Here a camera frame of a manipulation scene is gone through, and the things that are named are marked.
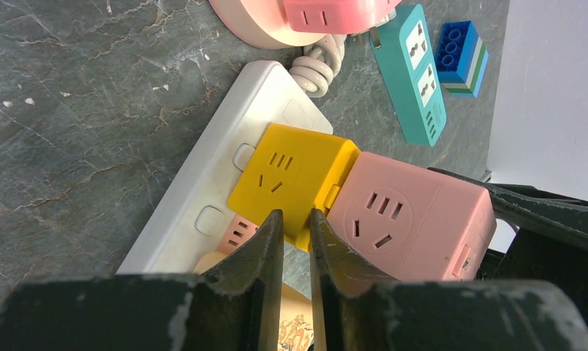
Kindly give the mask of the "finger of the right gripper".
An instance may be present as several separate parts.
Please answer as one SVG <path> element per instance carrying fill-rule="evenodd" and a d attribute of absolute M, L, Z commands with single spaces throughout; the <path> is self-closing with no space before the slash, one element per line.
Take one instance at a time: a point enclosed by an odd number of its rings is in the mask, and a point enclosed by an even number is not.
<path fill-rule="evenodd" d="M 448 170 L 431 170 L 487 189 L 496 216 L 506 222 L 588 251 L 588 201 L 533 186 L 486 183 Z"/>

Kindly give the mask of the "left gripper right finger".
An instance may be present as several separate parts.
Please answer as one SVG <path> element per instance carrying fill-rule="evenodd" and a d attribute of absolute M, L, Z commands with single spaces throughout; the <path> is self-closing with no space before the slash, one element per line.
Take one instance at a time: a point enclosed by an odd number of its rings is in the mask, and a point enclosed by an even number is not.
<path fill-rule="evenodd" d="M 316 350 L 588 350 L 557 286 L 533 280 L 400 282 L 310 213 Z"/>

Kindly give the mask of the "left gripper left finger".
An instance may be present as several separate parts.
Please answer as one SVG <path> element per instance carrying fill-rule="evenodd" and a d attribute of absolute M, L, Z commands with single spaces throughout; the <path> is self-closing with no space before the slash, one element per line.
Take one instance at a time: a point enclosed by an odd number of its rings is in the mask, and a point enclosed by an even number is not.
<path fill-rule="evenodd" d="M 41 278 L 0 309 L 0 350 L 275 350 L 283 213 L 202 274 Z"/>

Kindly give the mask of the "pink cube plug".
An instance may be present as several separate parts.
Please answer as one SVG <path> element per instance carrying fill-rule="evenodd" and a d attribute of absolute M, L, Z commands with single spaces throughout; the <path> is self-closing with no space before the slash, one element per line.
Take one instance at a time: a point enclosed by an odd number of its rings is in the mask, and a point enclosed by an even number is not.
<path fill-rule="evenodd" d="M 371 152 L 356 159 L 327 220 L 403 282 L 474 279 L 497 226 L 484 187 Z"/>

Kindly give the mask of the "yellow cube plug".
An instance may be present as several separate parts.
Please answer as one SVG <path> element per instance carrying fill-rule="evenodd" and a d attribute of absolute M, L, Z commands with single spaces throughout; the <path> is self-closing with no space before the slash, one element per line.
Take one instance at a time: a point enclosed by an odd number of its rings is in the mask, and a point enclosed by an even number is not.
<path fill-rule="evenodd" d="M 307 251 L 311 210 L 329 212 L 360 154 L 349 139 L 272 123 L 227 204 L 254 224 L 282 210 L 284 239 Z"/>

